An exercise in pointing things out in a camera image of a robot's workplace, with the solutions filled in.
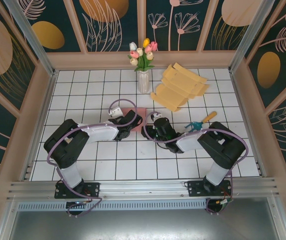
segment pink pad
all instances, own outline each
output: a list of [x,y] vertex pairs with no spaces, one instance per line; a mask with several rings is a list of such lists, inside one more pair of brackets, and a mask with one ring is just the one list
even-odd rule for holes
[[[133,110],[135,112],[135,108],[131,107],[126,107],[126,108],[121,108],[123,115],[125,116],[129,111]],[[137,114],[140,115],[144,119],[147,117],[147,109],[145,107],[138,107],[137,108]],[[141,132],[142,126],[143,126],[143,121],[140,125],[137,127],[133,128],[131,132]]]

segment purple cable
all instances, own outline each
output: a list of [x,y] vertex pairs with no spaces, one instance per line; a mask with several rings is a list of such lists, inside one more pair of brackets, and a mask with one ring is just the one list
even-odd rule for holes
[[[195,134],[199,134],[199,133],[202,133],[202,134],[205,134],[206,132],[219,132],[219,133],[223,133],[223,134],[227,134],[227,135],[230,135],[234,138],[236,138],[237,140],[239,140],[245,147],[245,154],[244,156],[242,156],[239,160],[237,160],[234,165],[232,166],[232,168],[226,173],[226,177],[228,175],[230,175],[230,179],[231,179],[231,197],[233,195],[233,177],[232,177],[232,169],[234,168],[234,166],[236,164],[238,164],[239,162],[241,162],[243,159],[245,159],[248,154],[249,154],[249,147],[247,145],[247,143],[241,138],[239,137],[238,135],[234,134],[234,133],[231,133],[229,131],[225,131],[225,130],[221,130],[221,129],[215,129],[215,128],[206,128],[206,129],[201,129],[201,130],[198,130],[198,131],[193,131],[193,132],[189,132],[189,133],[185,133],[179,137],[176,137],[174,139],[171,139],[171,140],[167,140],[167,141],[157,141],[155,139],[153,139],[152,137],[150,137],[150,135],[148,134],[148,131],[147,131],[147,128],[146,128],[146,125],[147,125],[147,119],[149,116],[153,115],[153,114],[160,114],[160,112],[158,111],[153,111],[151,113],[149,113],[146,118],[144,119],[144,122],[143,122],[143,129],[144,129],[144,132],[145,132],[145,135],[147,136],[148,139],[152,140],[153,142],[155,143],[158,143],[158,144],[167,144],[167,143],[171,143],[171,142],[174,142],[174,141],[177,141],[177,140],[180,140],[186,136],[192,136],[192,135],[195,135]],[[208,212],[208,213],[211,213],[211,212],[214,212],[212,211],[211,209],[208,208],[208,203],[210,201],[210,198],[208,198],[206,200],[206,205],[205,205],[205,210]]]
[[[131,104],[134,106],[134,108],[135,108],[135,115],[134,115],[133,119],[132,119],[130,122],[128,122],[128,123],[126,123],[126,124],[117,125],[117,127],[125,127],[125,126],[128,126],[128,125],[130,125],[131,123],[134,122],[134,120],[136,119],[136,117],[137,117],[137,115],[138,115],[138,108],[137,108],[137,106],[134,104],[134,102],[132,102],[131,100],[128,100],[128,99],[125,99],[125,98],[121,98],[121,99],[118,99],[118,100],[115,100],[114,102],[112,102],[112,104],[111,104],[111,105],[109,106],[109,108],[108,108],[108,112],[110,112],[110,110],[111,110],[113,104],[115,104],[115,103],[117,103],[117,102],[119,102],[119,101],[127,101],[127,102],[131,103]],[[46,158],[46,161],[47,161],[48,164],[50,164],[50,165],[56,167],[56,171],[57,171],[57,173],[58,173],[60,179],[62,180],[62,182],[65,184],[65,186],[66,186],[72,193],[74,193],[75,195],[80,196],[80,197],[82,197],[82,198],[86,198],[86,199],[88,199],[88,200],[99,200],[99,201],[98,201],[96,204],[94,204],[89,210],[83,211],[83,212],[80,213],[79,215],[75,215],[75,218],[84,216],[85,214],[89,213],[89,212],[90,212],[92,209],[94,209],[100,202],[102,202],[102,198],[101,198],[101,197],[94,197],[94,196],[87,196],[87,195],[83,195],[83,194],[80,194],[80,193],[74,191],[73,188],[71,188],[71,187],[68,185],[68,183],[64,180],[64,178],[63,178],[61,172],[60,172],[59,169],[57,168],[58,165],[57,165],[56,163],[50,162],[50,158],[51,158],[51,155],[52,155],[52,153],[54,152],[54,150],[57,148],[57,146],[58,146],[61,142],[63,142],[66,137],[68,137],[68,136],[71,135],[72,133],[74,133],[74,132],[76,132],[76,131],[78,131],[78,130],[81,130],[81,129],[89,129],[89,128],[92,128],[92,127],[100,127],[100,126],[115,127],[116,125],[114,125],[114,124],[108,124],[108,123],[97,123],[97,124],[84,125],[84,126],[79,126],[79,127],[77,127],[77,128],[74,128],[73,130],[69,131],[69,132],[66,133],[64,136],[62,136],[62,137],[57,141],[57,143],[54,144],[54,146],[52,147],[52,149],[48,152],[48,155],[47,155],[47,158]],[[72,207],[74,207],[74,206],[79,206],[79,205],[84,205],[84,204],[86,204],[86,203],[77,203],[77,204],[71,205],[71,206],[67,209],[67,213],[68,213],[69,216],[71,217],[72,215],[71,215],[71,213],[70,213],[70,209],[71,209]]]

